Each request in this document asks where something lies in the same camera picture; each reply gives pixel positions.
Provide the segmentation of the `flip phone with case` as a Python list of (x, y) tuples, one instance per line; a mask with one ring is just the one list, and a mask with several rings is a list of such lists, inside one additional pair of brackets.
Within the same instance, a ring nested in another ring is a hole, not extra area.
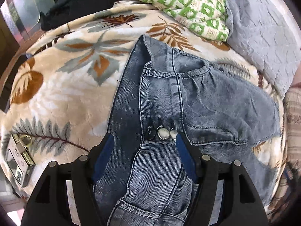
[(6, 152), (6, 162), (16, 183), (24, 188), (35, 167), (29, 147), (33, 144), (33, 138), (29, 135), (11, 134)]

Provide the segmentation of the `black garment on bed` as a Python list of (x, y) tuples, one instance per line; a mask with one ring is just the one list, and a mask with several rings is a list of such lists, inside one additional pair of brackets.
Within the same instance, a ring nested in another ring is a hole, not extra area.
[(43, 31), (55, 29), (75, 19), (110, 9), (120, 0), (58, 0), (47, 13), (40, 13)]

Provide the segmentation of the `floral beige fleece blanket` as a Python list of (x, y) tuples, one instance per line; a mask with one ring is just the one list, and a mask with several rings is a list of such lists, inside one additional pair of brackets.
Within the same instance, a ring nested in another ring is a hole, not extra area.
[(112, 9), (91, 14), (43, 34), (29, 48), (31, 58), (17, 71), (1, 113), (1, 156), (10, 135), (29, 135), (36, 166), (26, 187), (15, 181), (8, 165), (1, 168), (16, 194), (27, 201), (50, 160), (67, 163), (88, 152), (104, 136), (113, 96), (128, 55), (141, 34), (220, 64), (262, 88), (279, 105), (281, 135), (253, 148), (256, 157), (275, 170), (267, 213), (287, 188), (281, 185), (286, 163), (284, 107), (260, 71), (224, 42), (209, 41), (189, 31), (152, 5), (122, 0)]

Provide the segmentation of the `striped beige brown pillow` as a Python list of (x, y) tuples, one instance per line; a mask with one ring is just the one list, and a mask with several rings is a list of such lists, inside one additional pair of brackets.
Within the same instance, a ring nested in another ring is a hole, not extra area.
[(300, 225), (300, 83), (284, 100), (286, 142), (284, 170), (268, 213), (269, 225)]

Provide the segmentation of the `grey denim pants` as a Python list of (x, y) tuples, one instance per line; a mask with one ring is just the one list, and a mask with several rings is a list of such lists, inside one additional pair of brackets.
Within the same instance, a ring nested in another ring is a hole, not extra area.
[(275, 170), (252, 148), (280, 135), (277, 103), (227, 69), (147, 35), (134, 45), (108, 122), (114, 148), (95, 199), (107, 225), (182, 225), (197, 185), (176, 149), (183, 134), (216, 161), (242, 162), (264, 205)]

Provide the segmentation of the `grey quilted pillow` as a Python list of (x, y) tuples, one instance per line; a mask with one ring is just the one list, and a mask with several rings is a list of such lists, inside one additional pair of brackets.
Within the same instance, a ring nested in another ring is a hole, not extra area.
[(229, 46), (284, 97), (300, 64), (300, 49), (284, 17), (270, 0), (227, 0), (226, 11)]

